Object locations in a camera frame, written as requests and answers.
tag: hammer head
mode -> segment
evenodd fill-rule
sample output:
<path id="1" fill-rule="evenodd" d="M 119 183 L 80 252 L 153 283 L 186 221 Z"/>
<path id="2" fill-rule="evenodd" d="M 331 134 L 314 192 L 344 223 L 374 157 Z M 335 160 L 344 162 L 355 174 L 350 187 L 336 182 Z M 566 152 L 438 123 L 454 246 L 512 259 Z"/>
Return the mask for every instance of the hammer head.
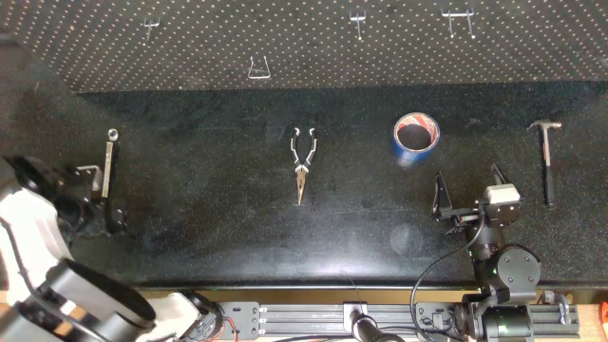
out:
<path id="1" fill-rule="evenodd" d="M 549 128 L 561 128 L 561 123 L 552 123 L 548 119 L 536 120 L 528 128 L 535 125 L 539 125 L 541 127 L 541 130 L 546 130 Z"/>

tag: black speckled countertop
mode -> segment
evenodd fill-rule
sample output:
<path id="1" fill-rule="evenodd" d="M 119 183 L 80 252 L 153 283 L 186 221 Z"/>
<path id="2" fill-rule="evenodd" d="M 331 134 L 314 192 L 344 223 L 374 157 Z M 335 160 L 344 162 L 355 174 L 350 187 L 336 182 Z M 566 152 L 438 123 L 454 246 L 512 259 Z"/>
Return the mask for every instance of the black speckled countertop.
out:
<path id="1" fill-rule="evenodd" d="M 608 286 L 605 83 L 81 97 L 49 85 L 3 86 L 12 91 L 3 98 L 4 154 L 101 165 L 107 129 L 119 130 L 112 196 L 127 201 L 133 237 L 79 240 L 72 252 L 130 285 L 411 286 L 465 243 L 428 217 L 435 173 L 443 172 L 455 207 L 470 206 L 497 162 L 526 196 L 506 240 L 541 257 L 541 285 Z M 391 130 L 412 111 L 432 116 L 442 136 L 426 161 L 402 169 Z M 555 210 L 542 201 L 539 132 L 526 130 L 542 118 L 563 123 L 550 135 Z M 318 138 L 299 206 L 294 125 L 316 128 Z M 462 253 L 427 279 L 470 286 L 472 267 Z"/>

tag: hammer handle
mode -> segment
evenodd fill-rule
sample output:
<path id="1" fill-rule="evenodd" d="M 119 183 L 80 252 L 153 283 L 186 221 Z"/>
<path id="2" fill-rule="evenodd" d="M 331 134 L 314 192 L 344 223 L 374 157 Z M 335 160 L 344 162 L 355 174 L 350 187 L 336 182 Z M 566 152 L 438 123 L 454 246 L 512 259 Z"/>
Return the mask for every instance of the hammer handle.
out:
<path id="1" fill-rule="evenodd" d="M 550 208 L 555 207 L 555 188 L 553 187 L 551 165 L 546 165 L 544 167 L 544 195 L 547 205 Z"/>

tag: pegboard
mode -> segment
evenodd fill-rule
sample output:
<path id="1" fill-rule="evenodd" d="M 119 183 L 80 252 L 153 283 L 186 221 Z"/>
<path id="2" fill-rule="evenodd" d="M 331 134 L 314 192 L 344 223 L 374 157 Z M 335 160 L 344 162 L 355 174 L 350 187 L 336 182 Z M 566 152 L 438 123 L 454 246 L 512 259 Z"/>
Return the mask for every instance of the pegboard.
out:
<path id="1" fill-rule="evenodd" d="M 605 0 L 5 0 L 75 92 L 608 80 Z M 442 12 L 471 10 L 465 17 Z M 361 40 L 351 16 L 365 13 Z M 158 23 L 149 30 L 143 23 Z M 268 61 L 271 77 L 248 78 Z"/>

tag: hammer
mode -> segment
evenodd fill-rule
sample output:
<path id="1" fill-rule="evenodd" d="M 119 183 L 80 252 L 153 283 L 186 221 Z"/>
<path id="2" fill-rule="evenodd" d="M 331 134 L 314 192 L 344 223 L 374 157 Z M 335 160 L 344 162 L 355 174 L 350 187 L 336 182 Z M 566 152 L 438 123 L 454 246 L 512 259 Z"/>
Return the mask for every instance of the hammer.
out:
<path id="1" fill-rule="evenodd" d="M 528 128 L 538 125 L 542 131 L 542 156 L 544 158 L 544 195 L 550 208 L 555 206 L 555 190 L 553 188 L 553 175 L 551 173 L 551 154 L 549 153 L 549 128 L 561 128 L 561 123 L 552 123 L 547 119 L 533 122 Z"/>

